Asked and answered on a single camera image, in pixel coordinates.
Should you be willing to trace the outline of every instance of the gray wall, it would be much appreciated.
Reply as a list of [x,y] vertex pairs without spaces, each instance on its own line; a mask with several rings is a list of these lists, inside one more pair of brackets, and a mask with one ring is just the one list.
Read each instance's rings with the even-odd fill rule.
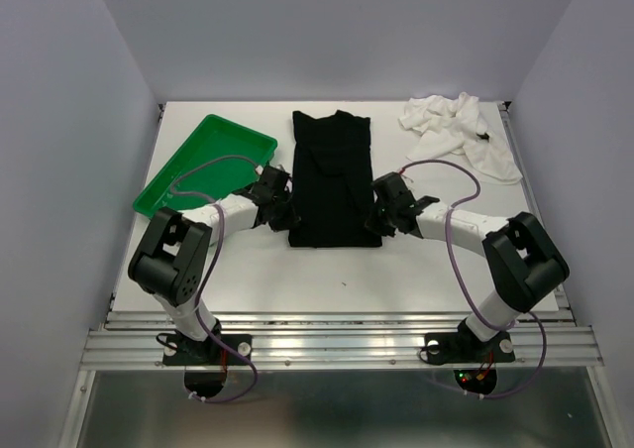
[[567,293],[634,427],[634,0],[573,0],[512,105]]
[[510,99],[570,0],[105,0],[160,101]]
[[0,433],[56,445],[157,106],[102,0],[0,0]]

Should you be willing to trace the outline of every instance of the folded black garment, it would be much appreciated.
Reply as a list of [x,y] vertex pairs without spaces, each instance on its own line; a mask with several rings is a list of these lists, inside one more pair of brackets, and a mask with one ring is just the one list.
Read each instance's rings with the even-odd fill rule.
[[374,203],[370,118],[295,111],[293,128],[292,202],[301,222],[288,234],[290,246],[380,247],[380,236],[365,227]]

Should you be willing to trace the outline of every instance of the tabletop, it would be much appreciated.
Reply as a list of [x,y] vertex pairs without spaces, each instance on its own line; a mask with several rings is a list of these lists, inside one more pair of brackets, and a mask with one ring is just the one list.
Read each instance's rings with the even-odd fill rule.
[[[374,177],[397,170],[418,137],[403,131],[397,118],[404,102],[169,102],[158,130],[146,183],[208,114],[216,114],[277,139],[271,161],[292,169],[294,139],[292,112],[319,118],[338,109],[370,117]],[[480,103],[491,131],[506,139],[497,104]],[[462,156],[448,161],[465,164]],[[408,170],[416,198],[433,195],[452,202],[473,192],[473,183],[453,168],[420,166]],[[528,211],[520,183],[482,184],[481,195],[463,207],[478,213],[514,216]],[[127,266],[148,225],[136,215],[121,273],[115,287],[113,311],[158,312],[160,305],[128,279]],[[486,261],[456,248],[459,267],[476,303],[493,290]],[[381,248],[290,248],[286,232],[266,226],[231,235],[203,299],[212,312],[359,313],[468,312],[469,307],[451,270],[444,243],[397,234],[384,238]],[[536,308],[558,309],[549,294]]]

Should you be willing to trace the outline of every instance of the metal frame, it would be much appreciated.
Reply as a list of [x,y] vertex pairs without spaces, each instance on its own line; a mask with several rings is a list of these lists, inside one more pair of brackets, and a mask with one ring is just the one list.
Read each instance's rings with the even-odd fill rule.
[[[524,172],[506,106],[498,104],[518,167]],[[541,220],[526,175],[522,186],[530,210]],[[628,446],[618,410],[605,377],[603,360],[589,327],[577,327],[564,290],[556,290],[557,312],[538,313],[547,329],[547,367],[587,367],[601,416],[615,448]],[[263,371],[428,370],[418,350],[428,332],[451,331],[466,313],[224,313],[223,332],[254,336],[252,360]],[[60,447],[75,447],[96,371],[182,371],[161,363],[155,336],[173,325],[164,313],[113,312],[101,330],[88,335],[80,372],[69,406]],[[517,362],[509,368],[534,367],[542,346],[537,325],[520,318],[511,331]],[[444,368],[464,368],[447,365]],[[220,368],[188,368],[219,370]],[[232,368],[248,370],[249,368]]]

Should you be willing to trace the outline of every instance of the screw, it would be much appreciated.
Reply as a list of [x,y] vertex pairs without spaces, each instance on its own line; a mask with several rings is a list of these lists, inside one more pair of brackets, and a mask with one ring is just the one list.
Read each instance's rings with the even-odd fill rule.
[[238,344],[238,354],[241,356],[247,357],[251,354],[251,346],[247,342],[241,342]]
[[499,341],[499,349],[504,354],[510,354],[511,352],[513,352],[513,343],[508,339],[502,339],[501,341]]

